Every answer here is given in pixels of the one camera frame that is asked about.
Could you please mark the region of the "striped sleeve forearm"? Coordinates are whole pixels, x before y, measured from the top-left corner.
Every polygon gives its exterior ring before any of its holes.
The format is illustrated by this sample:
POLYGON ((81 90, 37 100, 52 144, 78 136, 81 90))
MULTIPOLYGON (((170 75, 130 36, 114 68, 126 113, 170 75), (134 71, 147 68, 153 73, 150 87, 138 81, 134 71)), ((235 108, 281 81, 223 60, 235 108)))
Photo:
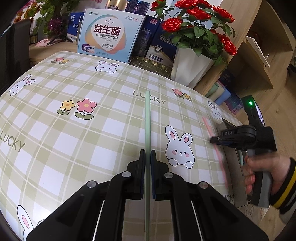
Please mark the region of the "striped sleeve forearm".
POLYGON ((287 176, 276 194, 270 196, 270 204, 279 210, 280 219, 287 224, 295 212, 295 160, 290 158, 287 176))

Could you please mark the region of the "right hand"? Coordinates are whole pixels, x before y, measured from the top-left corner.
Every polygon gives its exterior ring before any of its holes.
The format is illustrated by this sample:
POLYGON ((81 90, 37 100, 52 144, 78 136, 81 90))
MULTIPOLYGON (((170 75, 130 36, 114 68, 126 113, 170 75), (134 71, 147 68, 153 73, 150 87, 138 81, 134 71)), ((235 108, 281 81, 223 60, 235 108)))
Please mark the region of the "right hand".
POLYGON ((256 180, 255 172, 268 172, 271 174, 273 178, 271 195, 274 195, 283 185, 290 169, 290 158, 278 152, 253 157, 245 156, 244 161, 245 165, 242 167, 242 171, 247 194, 252 192, 256 180))

